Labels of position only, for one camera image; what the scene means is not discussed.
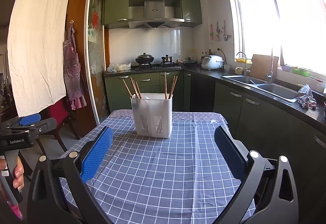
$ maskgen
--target gray floor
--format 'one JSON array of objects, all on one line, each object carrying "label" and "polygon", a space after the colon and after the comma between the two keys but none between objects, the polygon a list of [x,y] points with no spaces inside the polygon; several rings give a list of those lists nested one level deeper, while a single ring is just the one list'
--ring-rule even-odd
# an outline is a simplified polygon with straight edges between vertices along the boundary
[{"label": "gray floor", "polygon": [[[64,124],[64,126],[60,129],[59,132],[62,141],[64,142],[67,149],[71,148],[78,140],[75,138],[74,134],[72,134],[69,126]],[[61,148],[60,144],[57,140],[54,139],[53,135],[41,135],[40,139],[42,144],[45,148],[47,156],[50,159],[57,159],[62,154],[64,154],[63,149]],[[23,149],[21,150],[23,157],[25,158],[26,162],[30,165],[32,170],[35,169],[36,163],[40,156],[42,156],[42,151],[38,144],[35,142],[33,148]],[[27,210],[27,198],[28,198],[28,191],[30,182],[24,178],[25,187],[22,190],[23,202],[19,205],[19,208],[22,212],[23,218],[26,218],[26,210]]]}]

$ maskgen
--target range hood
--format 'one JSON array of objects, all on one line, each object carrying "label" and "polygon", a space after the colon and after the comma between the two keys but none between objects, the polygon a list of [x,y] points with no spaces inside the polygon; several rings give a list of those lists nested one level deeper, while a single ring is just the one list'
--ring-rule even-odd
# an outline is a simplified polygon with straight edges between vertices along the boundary
[{"label": "range hood", "polygon": [[145,1],[144,18],[128,19],[129,28],[175,28],[179,26],[184,19],[165,18],[164,1]]}]

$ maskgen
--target white rice cooker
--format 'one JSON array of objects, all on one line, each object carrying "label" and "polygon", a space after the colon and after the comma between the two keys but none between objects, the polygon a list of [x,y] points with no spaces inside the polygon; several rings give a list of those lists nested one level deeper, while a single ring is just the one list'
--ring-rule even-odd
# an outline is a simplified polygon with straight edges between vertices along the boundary
[{"label": "white rice cooker", "polygon": [[220,56],[210,55],[203,58],[203,69],[219,69],[223,67],[223,59]]}]

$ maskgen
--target wooden cutting board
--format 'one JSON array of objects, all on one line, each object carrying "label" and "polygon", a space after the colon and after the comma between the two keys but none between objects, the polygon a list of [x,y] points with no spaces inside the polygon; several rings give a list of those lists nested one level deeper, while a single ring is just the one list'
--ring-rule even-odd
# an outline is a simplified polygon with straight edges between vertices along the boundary
[{"label": "wooden cutting board", "polygon": [[[269,74],[271,71],[271,56],[253,54],[251,61],[250,76],[264,80],[266,74]],[[278,57],[274,57],[273,80],[275,79],[277,69]]]}]

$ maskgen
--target white tile wall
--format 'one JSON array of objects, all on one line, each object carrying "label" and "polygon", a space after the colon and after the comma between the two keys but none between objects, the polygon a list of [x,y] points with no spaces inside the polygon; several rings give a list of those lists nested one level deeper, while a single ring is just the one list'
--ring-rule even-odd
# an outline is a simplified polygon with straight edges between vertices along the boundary
[{"label": "white tile wall", "polygon": [[161,63],[162,56],[168,54],[173,60],[185,59],[193,46],[193,28],[116,28],[109,31],[110,62],[132,63],[146,52],[154,57],[152,64]]}]

